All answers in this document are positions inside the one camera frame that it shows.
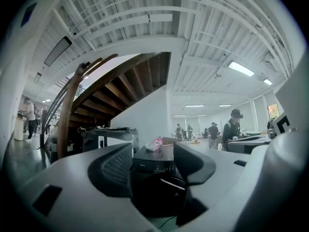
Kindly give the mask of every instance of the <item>window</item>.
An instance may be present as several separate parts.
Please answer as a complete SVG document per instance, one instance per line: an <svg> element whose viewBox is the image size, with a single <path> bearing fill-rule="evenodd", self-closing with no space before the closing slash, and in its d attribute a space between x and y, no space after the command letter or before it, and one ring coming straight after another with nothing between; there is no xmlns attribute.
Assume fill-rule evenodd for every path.
<svg viewBox="0 0 309 232"><path fill-rule="evenodd" d="M276 118L280 115L277 103L268 106L268 114L269 118Z"/></svg>

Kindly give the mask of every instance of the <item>person in white shirt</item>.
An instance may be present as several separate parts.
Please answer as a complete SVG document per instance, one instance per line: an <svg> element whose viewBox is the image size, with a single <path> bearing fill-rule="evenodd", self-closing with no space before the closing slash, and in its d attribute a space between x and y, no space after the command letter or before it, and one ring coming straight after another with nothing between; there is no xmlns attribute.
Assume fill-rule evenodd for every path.
<svg viewBox="0 0 309 232"><path fill-rule="evenodd" d="M32 141L32 134L35 128L35 115L34 115L34 105L30 101L28 97L25 98L26 109L24 110L24 114L27 116L28 119L28 130L29 136L25 139L26 142Z"/></svg>

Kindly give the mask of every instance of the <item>black jacket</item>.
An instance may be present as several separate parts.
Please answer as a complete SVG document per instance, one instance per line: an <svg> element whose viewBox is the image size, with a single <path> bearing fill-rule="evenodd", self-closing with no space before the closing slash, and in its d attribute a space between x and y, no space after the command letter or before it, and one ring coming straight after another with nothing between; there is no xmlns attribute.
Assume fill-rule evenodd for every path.
<svg viewBox="0 0 309 232"><path fill-rule="evenodd" d="M228 122L230 126L228 123L226 123L223 129L222 142L224 144L226 144L228 139L232 140L234 136L239 137L240 134L240 124L233 124L232 119L230 119Z"/></svg>
<svg viewBox="0 0 309 232"><path fill-rule="evenodd" d="M216 126L211 126L208 129L209 133L211 134L211 139L217 139L218 135L218 128Z"/></svg>

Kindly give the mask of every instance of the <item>people standing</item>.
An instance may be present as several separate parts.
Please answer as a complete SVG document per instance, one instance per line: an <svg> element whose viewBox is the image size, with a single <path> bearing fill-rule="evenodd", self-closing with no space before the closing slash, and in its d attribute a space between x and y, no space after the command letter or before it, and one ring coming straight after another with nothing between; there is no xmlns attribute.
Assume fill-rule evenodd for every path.
<svg viewBox="0 0 309 232"><path fill-rule="evenodd" d="M240 137L240 110L233 109L231 119L224 125L222 135L222 150L227 150L227 144L233 140L233 137Z"/></svg>
<svg viewBox="0 0 309 232"><path fill-rule="evenodd" d="M34 105L28 97L25 98L25 103L27 106L26 109L24 110L24 114L27 116L28 130L29 130L29 136L27 139L25 139L25 141L30 142L32 141L32 134L35 128Z"/></svg>
<svg viewBox="0 0 309 232"><path fill-rule="evenodd" d="M211 127L208 129L211 134L211 138L209 139L209 148L218 149L217 145L217 137L218 137L218 128L214 122L211 123Z"/></svg>
<svg viewBox="0 0 309 232"><path fill-rule="evenodd" d="M180 127L180 124L177 124L176 137L182 139L182 128Z"/></svg>
<svg viewBox="0 0 309 232"><path fill-rule="evenodd" d="M188 141L191 141L193 129L188 125Z"/></svg>

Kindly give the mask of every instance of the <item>air conditioner unit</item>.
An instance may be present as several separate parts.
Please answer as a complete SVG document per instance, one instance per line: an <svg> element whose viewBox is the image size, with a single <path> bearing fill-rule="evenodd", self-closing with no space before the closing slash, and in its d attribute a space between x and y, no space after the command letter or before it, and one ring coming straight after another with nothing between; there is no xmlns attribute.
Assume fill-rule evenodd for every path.
<svg viewBox="0 0 309 232"><path fill-rule="evenodd" d="M278 73L278 71L276 69L276 68L278 68L278 66L275 63L275 59L273 58L273 56L271 55L270 52L267 52L266 55L264 56L264 62L269 69L271 69L275 73Z"/></svg>

